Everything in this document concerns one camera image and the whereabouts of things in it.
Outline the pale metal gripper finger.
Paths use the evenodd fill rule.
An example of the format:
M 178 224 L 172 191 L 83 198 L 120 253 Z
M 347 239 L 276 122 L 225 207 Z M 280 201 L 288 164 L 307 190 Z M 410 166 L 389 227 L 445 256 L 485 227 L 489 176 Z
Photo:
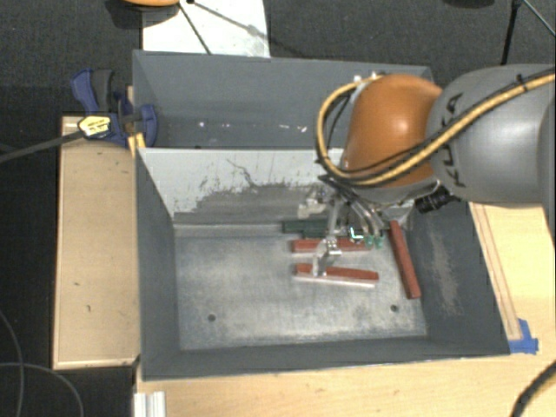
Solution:
M 320 276 L 325 276 L 327 268 L 342 255 L 336 240 L 323 240 L 320 250 Z
M 328 257 L 328 241 L 326 239 L 322 239 L 316 245 L 316 248 L 312 256 L 311 274 L 313 277 L 326 276 L 327 257 Z

